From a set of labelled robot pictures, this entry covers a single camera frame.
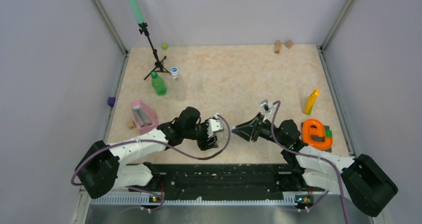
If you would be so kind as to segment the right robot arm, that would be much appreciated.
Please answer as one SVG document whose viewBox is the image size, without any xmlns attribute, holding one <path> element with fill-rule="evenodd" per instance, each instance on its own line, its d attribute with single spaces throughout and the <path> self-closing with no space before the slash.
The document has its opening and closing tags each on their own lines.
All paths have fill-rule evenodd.
<svg viewBox="0 0 422 224">
<path fill-rule="evenodd" d="M 261 137 L 280 145 L 283 158 L 298 171 L 292 176 L 296 189 L 311 186 L 336 193 L 368 216 L 377 217 L 398 193 L 397 185 L 370 156 L 345 157 L 318 150 L 300 140 L 292 119 L 275 126 L 258 113 L 231 132 L 249 142 Z"/>
</svg>

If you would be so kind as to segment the clear plastic bottle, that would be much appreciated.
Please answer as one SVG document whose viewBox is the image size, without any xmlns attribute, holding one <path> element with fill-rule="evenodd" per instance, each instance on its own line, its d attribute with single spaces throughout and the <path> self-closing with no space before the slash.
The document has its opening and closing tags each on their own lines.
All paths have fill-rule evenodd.
<svg viewBox="0 0 422 224">
<path fill-rule="evenodd" d="M 219 131 L 217 136 L 217 143 L 219 146 L 224 146 L 229 138 L 230 135 L 230 126 L 227 126 L 225 121 L 222 118 L 219 119 L 221 124 L 221 131 Z"/>
</svg>

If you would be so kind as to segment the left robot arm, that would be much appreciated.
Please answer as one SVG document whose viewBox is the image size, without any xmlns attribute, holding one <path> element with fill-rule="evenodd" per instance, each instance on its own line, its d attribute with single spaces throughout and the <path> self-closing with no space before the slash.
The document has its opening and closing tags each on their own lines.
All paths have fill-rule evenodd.
<svg viewBox="0 0 422 224">
<path fill-rule="evenodd" d="M 202 120 L 196 108 L 187 107 L 172 121 L 143 135 L 114 144 L 95 142 L 77 165 L 71 184 L 83 186 L 93 199 L 130 186 L 153 191 L 158 188 L 160 178 L 146 165 L 134 165 L 134 161 L 167 149 L 182 153 L 176 147 L 185 139 L 196 141 L 200 150 L 217 148 L 216 134 L 222 131 L 224 120 L 220 115 Z"/>
</svg>

